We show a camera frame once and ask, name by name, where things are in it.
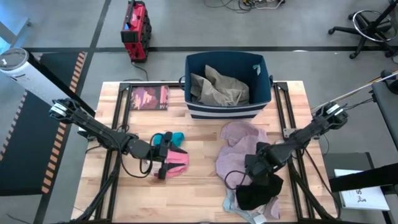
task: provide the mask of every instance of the black office chair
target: black office chair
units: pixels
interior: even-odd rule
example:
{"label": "black office chair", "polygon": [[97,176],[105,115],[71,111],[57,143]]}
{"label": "black office chair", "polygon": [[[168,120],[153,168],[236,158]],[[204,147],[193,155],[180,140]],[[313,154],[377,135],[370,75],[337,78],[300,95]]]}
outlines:
{"label": "black office chair", "polygon": [[[349,20],[353,21],[354,28],[346,27],[333,27],[328,32],[332,35],[335,31],[346,32],[349,34],[356,34],[361,36],[358,47],[355,53],[349,55],[351,59],[356,58],[362,51],[365,42],[371,40],[376,44],[384,47],[387,52],[385,52],[386,57],[391,57],[395,54],[396,50],[387,44],[388,41],[392,40],[397,35],[397,28],[393,26],[393,20],[396,18],[389,17],[389,14],[394,11],[398,4],[398,0],[391,0],[390,5],[384,10],[383,13],[372,11],[372,10],[362,10],[352,13],[348,16]],[[369,21],[363,14],[364,12],[378,14],[379,17],[375,21]],[[384,33],[393,28],[394,35],[392,37],[386,37]]]}

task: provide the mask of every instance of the book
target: book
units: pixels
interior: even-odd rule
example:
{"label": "book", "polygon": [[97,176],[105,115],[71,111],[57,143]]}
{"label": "book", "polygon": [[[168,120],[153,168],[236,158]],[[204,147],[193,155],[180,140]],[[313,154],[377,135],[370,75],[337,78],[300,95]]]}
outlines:
{"label": "book", "polygon": [[[335,169],[336,177],[348,174],[356,174],[361,170]],[[339,192],[343,208],[390,210],[386,198],[380,187],[367,187],[357,190],[345,190]]]}
{"label": "book", "polygon": [[167,110],[168,105],[168,86],[137,86],[132,89],[130,110]]}

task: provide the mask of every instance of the gray floor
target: gray floor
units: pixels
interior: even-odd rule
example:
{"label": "gray floor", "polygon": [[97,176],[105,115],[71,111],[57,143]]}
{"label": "gray floor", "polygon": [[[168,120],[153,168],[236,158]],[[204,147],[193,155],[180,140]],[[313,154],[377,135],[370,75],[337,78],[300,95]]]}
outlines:
{"label": "gray floor", "polygon": [[[217,5],[217,1],[206,0]],[[89,47],[104,0],[6,1],[15,14],[32,19],[26,47]],[[335,0],[289,1],[278,10],[236,14],[225,8],[211,9],[195,0],[146,0],[153,26],[152,46],[354,46],[358,37],[327,35],[331,26],[350,26],[346,16],[359,9],[381,10],[386,1]],[[126,1],[112,0],[97,47],[121,47],[119,31]],[[142,67],[150,80],[177,80],[183,75],[189,53],[149,54]],[[363,52],[348,59],[350,52],[257,52],[266,59],[269,73],[276,80],[303,80],[311,106],[359,87],[379,75],[381,70],[397,70],[382,52]],[[126,53],[95,53],[81,97],[96,107],[102,82],[127,78],[145,80],[142,71],[132,67]],[[369,98],[364,90],[348,103]],[[23,89],[0,76],[0,139],[4,139]],[[370,152],[375,166],[397,162],[398,153],[382,116],[374,103],[349,111],[349,122],[339,131],[330,131],[330,152]],[[45,223],[70,218],[87,143],[73,128],[55,182]],[[326,150],[322,138],[323,151]],[[33,222],[40,197],[0,197],[0,223],[19,223],[14,217]],[[397,197],[388,197],[398,210]],[[382,223],[380,213],[345,210],[343,219]]]}

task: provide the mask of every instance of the black metal table frame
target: black metal table frame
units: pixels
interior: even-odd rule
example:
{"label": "black metal table frame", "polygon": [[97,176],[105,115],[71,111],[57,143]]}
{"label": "black metal table frame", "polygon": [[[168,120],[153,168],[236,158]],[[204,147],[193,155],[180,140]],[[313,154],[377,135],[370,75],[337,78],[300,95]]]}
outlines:
{"label": "black metal table frame", "polygon": [[[168,87],[171,87],[171,88],[175,88],[175,87],[180,88],[181,85],[184,85],[184,82],[181,82],[181,83],[178,83],[178,82],[126,82],[126,83],[120,83],[111,128],[116,129],[118,127],[119,114],[120,114],[120,110],[121,110],[122,100],[123,100],[123,96],[126,92],[127,92],[126,104],[125,104],[124,111],[123,111],[123,113],[124,113],[123,120],[120,125],[120,127],[125,130],[128,125],[132,88],[136,87],[136,86],[159,86],[159,85],[167,85]],[[292,103],[291,103],[290,95],[289,95],[288,84],[286,82],[275,82],[273,85],[273,88],[275,91],[275,100],[277,103],[281,131],[283,131],[283,129],[286,129],[287,126],[286,126],[286,122],[284,119],[282,101],[280,99],[280,93],[279,93],[280,90],[282,90],[284,92],[287,112],[288,112],[288,116],[289,116],[290,128],[293,128],[293,129],[296,128],[294,114],[293,114],[293,107],[292,107]],[[101,178],[101,186],[103,186],[103,184],[106,182],[106,179],[109,175],[111,159],[112,159],[112,151],[107,151],[106,157],[105,157],[105,162],[104,162],[103,174],[102,174],[102,178]],[[288,163],[292,164],[293,163],[292,159],[290,159],[288,161]],[[297,156],[297,164],[298,164],[300,176],[302,177],[302,180],[305,183],[305,185],[308,187],[308,180],[307,180],[307,175],[306,175],[302,157]],[[116,201],[116,192],[118,189],[118,175],[119,174],[117,174],[117,177],[114,179],[114,182],[112,183],[112,186],[111,186],[111,191],[110,191],[110,196],[109,196],[109,201],[108,201],[108,210],[106,212],[107,213],[106,218],[102,218],[102,210],[103,210],[103,203],[104,203],[103,198],[102,198],[99,205],[97,206],[97,208],[95,210],[95,215],[94,215],[95,219],[90,220],[90,221],[83,221],[83,222],[79,222],[79,223],[113,223],[112,219],[113,219],[113,213],[114,213],[114,205],[115,205],[115,201]],[[297,222],[289,222],[289,223],[336,223],[336,222],[337,223],[351,223],[351,222],[343,222],[343,221],[335,221],[335,220],[315,219],[313,205],[307,198],[306,198],[305,203],[307,206],[308,218],[304,218],[301,203],[300,203],[297,183],[295,182],[295,180],[292,177],[292,174],[290,172],[289,172],[289,175],[290,175],[290,182],[291,182],[291,188],[292,188],[292,193],[293,193],[294,206],[295,206],[295,211],[296,211],[296,215],[297,215]]]}

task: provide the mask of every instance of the blue plastic bin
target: blue plastic bin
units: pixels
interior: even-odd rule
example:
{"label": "blue plastic bin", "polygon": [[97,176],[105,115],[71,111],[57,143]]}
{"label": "blue plastic bin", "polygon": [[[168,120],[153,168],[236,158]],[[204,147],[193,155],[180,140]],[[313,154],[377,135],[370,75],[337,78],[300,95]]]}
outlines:
{"label": "blue plastic bin", "polygon": [[[249,105],[207,106],[192,101],[191,73],[205,77],[205,65],[233,77],[249,87]],[[255,117],[271,101],[271,82],[262,55],[246,52],[204,52],[187,56],[185,61],[185,102],[195,119],[244,119]]]}

